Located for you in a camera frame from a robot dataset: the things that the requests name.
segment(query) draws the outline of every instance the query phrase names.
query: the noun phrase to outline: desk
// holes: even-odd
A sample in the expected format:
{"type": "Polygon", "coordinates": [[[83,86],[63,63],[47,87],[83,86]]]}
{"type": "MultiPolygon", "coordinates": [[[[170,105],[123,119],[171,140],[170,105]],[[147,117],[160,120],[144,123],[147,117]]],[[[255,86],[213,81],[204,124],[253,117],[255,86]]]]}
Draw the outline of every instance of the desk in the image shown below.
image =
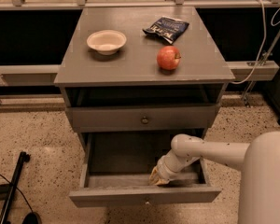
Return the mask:
{"type": "Polygon", "coordinates": [[[232,80],[194,7],[84,8],[55,79],[86,151],[81,190],[70,195],[75,204],[211,202],[218,190],[210,187],[203,162],[184,173],[187,184],[175,184],[175,195],[170,189],[147,186],[147,178],[155,161],[170,149],[174,134],[205,135],[232,80]],[[142,31],[161,16],[189,22],[175,42],[180,65],[170,73],[156,62],[165,44],[142,31]],[[103,56],[87,47],[90,34],[109,29],[127,36],[118,53],[103,56]],[[203,189],[195,190],[193,198],[197,184],[203,189]],[[140,191],[138,198],[134,187],[140,191]]]}

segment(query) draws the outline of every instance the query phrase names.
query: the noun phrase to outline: gray tabletop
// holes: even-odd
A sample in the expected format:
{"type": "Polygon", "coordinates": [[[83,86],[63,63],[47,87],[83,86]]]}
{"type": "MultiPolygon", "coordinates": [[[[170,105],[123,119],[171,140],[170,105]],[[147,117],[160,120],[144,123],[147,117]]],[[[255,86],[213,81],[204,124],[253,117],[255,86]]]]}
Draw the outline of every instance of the gray tabletop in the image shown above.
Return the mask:
{"type": "Polygon", "coordinates": [[[234,76],[194,7],[88,7],[84,8],[55,79],[59,87],[225,83],[234,76]],[[166,46],[146,36],[161,16],[187,21],[189,27],[174,46],[181,61],[174,72],[163,72],[156,57],[166,46]],[[127,43],[114,55],[89,49],[88,36],[100,30],[117,30],[127,43]]]}

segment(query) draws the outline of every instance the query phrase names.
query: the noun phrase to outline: black cable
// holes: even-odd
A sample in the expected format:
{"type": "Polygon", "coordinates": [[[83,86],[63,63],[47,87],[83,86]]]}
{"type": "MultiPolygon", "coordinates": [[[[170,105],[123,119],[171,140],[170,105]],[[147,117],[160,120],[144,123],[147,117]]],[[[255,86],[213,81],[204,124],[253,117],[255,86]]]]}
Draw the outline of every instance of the black cable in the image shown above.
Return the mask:
{"type": "MultiPolygon", "coordinates": [[[[6,182],[8,182],[10,185],[13,185],[10,181],[7,180],[7,178],[5,178],[3,175],[0,174],[0,176],[6,180],[6,182]]],[[[21,196],[24,198],[24,200],[26,201],[27,205],[29,206],[31,212],[33,213],[34,211],[32,210],[31,205],[29,204],[28,200],[26,199],[25,195],[22,193],[22,191],[16,187],[16,189],[20,192],[21,196]]]]}

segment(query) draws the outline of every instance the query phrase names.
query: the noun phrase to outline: floor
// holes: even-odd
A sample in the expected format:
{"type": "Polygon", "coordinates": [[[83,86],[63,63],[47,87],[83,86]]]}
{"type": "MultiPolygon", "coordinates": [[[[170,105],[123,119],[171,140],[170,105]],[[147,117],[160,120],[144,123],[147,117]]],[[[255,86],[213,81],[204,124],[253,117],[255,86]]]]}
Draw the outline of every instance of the floor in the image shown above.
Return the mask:
{"type": "MultiPolygon", "coordinates": [[[[250,104],[245,107],[236,93],[224,95],[205,139],[250,142],[261,133],[280,131],[276,115],[260,94],[251,95],[250,104]]],[[[0,107],[0,173],[11,179],[20,152],[31,155],[19,188],[42,223],[237,223],[240,173],[211,161],[206,163],[211,185],[222,188],[212,203],[76,208],[68,194],[78,187],[84,152],[63,109],[62,98],[6,99],[0,107]]],[[[9,220],[21,223],[28,213],[16,192],[9,220]]]]}

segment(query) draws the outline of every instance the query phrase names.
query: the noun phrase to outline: robotic arm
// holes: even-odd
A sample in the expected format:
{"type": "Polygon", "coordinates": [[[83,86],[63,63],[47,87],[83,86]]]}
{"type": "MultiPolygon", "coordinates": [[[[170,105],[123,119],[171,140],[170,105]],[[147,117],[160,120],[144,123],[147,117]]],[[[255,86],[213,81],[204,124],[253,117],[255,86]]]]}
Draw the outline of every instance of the robotic arm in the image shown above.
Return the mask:
{"type": "Polygon", "coordinates": [[[265,133],[251,144],[205,142],[179,134],[162,156],[150,183],[163,185],[200,157],[241,171],[239,224],[280,224],[280,132],[265,133]]]}

